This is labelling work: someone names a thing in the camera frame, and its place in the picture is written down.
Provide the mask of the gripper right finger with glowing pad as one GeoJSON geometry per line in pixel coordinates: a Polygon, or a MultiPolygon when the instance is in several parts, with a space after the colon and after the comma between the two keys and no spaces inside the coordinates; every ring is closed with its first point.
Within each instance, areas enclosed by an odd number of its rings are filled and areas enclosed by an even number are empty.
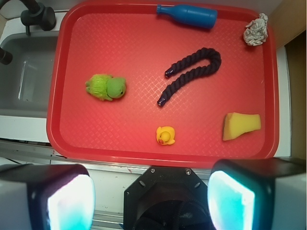
{"type": "Polygon", "coordinates": [[[305,230],[307,163],[296,158],[217,161],[208,180],[217,230],[305,230]]]}

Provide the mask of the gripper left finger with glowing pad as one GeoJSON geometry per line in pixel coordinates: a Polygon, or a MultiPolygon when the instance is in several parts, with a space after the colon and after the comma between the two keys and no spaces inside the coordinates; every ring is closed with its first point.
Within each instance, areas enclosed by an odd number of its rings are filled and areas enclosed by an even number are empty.
{"type": "Polygon", "coordinates": [[[2,230],[89,230],[94,182],[80,164],[0,167],[2,230]]]}

